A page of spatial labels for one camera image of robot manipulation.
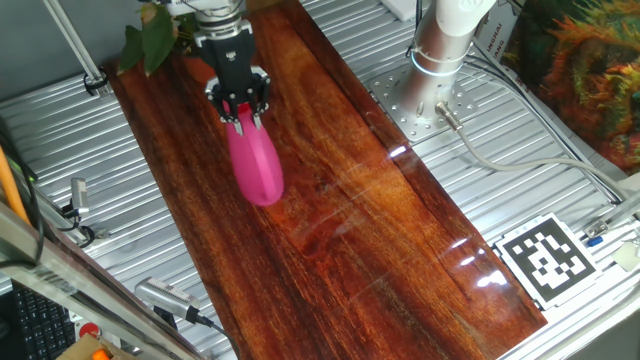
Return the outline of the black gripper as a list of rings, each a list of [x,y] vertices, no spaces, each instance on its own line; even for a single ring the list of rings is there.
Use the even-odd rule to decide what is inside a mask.
[[[247,98],[257,130],[262,128],[261,116],[269,109],[271,78],[261,67],[252,67],[255,53],[253,29],[250,24],[200,24],[194,41],[203,61],[214,69],[205,95],[219,114],[220,120],[231,124],[236,133],[244,135],[239,120],[238,98]]]

